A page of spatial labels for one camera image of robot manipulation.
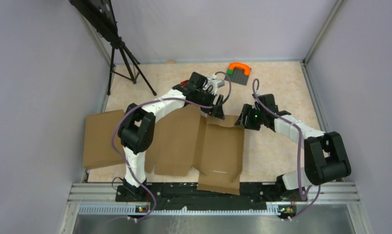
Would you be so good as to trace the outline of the large cardboard box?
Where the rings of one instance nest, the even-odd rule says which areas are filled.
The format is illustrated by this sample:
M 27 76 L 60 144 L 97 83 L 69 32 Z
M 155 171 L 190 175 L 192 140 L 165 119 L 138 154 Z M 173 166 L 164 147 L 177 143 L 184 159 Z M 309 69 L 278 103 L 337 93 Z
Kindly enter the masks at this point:
M 155 124 L 144 170 L 159 176 L 199 172 L 198 190 L 240 194 L 245 129 L 237 116 L 204 116 L 194 105 L 175 110 Z

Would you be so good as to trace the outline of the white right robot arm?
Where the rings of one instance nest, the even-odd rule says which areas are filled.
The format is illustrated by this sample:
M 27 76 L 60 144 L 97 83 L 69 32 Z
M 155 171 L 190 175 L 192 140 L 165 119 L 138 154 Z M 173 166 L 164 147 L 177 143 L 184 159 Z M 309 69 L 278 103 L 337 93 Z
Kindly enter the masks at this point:
M 254 98 L 253 105 L 243 105 L 235 125 L 256 131 L 265 126 L 300 147 L 297 170 L 277 178 L 280 184 L 275 187 L 275 195 L 278 199 L 288 201 L 300 187 L 321 185 L 351 174 L 352 168 L 339 133 L 314 129 L 291 113 L 280 111 L 272 94 Z

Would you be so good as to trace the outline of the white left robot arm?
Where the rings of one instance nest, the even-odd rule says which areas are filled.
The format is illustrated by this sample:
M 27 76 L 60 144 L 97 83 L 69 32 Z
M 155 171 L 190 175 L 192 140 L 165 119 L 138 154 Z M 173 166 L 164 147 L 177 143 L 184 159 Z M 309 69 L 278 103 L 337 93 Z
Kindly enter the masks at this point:
M 166 94 L 140 105 L 132 103 L 128 106 L 112 138 L 120 138 L 121 155 L 126 165 L 123 187 L 133 201 L 143 200 L 148 191 L 145 187 L 145 154 L 152 144 L 156 123 L 188 104 L 199 107 L 207 115 L 224 119 L 222 105 L 230 95 L 224 97 L 217 91 L 225 84 L 231 89 L 228 75 L 220 79 L 216 73 L 204 76 L 193 72 L 188 80 L 173 86 Z

